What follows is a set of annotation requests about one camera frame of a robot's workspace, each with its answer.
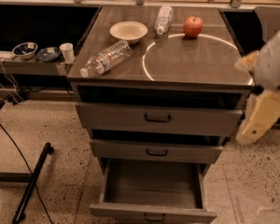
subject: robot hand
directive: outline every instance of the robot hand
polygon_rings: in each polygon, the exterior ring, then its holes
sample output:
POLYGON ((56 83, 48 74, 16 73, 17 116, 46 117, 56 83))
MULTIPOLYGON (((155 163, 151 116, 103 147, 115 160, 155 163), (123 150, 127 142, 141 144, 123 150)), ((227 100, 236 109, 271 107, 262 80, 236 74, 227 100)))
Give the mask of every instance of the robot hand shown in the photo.
POLYGON ((237 142, 251 144, 280 118, 280 31, 261 50, 239 59, 235 67, 253 72, 255 83, 264 89, 260 95, 249 95, 245 119, 236 134, 237 142))

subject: red apple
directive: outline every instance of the red apple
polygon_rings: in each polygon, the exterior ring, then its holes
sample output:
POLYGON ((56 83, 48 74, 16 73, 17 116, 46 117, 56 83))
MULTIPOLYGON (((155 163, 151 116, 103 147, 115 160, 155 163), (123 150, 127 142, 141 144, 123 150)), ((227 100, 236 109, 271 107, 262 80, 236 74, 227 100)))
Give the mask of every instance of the red apple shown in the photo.
POLYGON ((203 20, 197 16, 191 16, 186 18, 183 30, 187 37, 195 38, 197 37, 203 29, 203 20))

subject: water bottle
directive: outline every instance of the water bottle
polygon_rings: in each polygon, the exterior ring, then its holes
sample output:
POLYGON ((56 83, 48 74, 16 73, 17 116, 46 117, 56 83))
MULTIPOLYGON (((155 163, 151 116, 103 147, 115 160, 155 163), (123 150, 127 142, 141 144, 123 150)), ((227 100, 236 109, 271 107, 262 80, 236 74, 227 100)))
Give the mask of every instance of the water bottle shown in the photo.
POLYGON ((132 49, 127 41, 120 40, 111 47, 91 56, 84 68, 80 70, 83 77, 100 76, 118 63, 132 55, 132 49))
POLYGON ((157 34, 162 35, 167 33, 172 18, 173 10, 169 6, 162 6, 160 8, 158 17, 155 23, 155 29, 157 30, 157 34))

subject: dishes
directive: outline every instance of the dishes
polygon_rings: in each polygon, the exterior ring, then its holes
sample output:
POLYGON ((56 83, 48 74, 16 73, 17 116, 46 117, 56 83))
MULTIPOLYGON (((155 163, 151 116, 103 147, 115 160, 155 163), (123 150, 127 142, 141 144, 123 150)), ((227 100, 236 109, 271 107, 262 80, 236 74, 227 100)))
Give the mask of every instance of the dishes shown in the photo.
POLYGON ((37 48, 34 42, 24 42, 15 47, 12 52, 23 60, 29 60, 35 56, 37 48))
POLYGON ((110 34, 119 40, 126 40, 131 45, 139 42, 147 34, 147 27, 137 21, 123 21, 113 25, 110 34))
POLYGON ((61 55, 61 51, 58 48, 51 47, 40 50, 36 57, 42 62, 55 62, 61 55))

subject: floor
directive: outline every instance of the floor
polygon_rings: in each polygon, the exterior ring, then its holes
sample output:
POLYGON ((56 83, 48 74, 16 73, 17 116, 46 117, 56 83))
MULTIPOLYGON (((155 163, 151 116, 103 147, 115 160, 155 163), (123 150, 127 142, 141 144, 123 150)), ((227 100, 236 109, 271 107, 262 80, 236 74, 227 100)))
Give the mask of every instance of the floor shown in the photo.
MULTIPOLYGON (((74 103, 26 101, 6 104, 0 123, 34 168, 43 146, 48 155, 37 181, 40 196, 55 224, 131 223, 94 217, 103 181, 98 161, 91 154, 90 138, 82 129, 74 103)), ((0 172, 27 172, 18 150, 0 128, 0 172)), ((0 187, 0 224, 11 223, 24 193, 23 184, 0 187)), ((272 129, 256 144, 231 141, 204 179, 213 224, 280 224, 280 129, 272 129)), ((22 223, 50 223, 33 192, 22 223)))

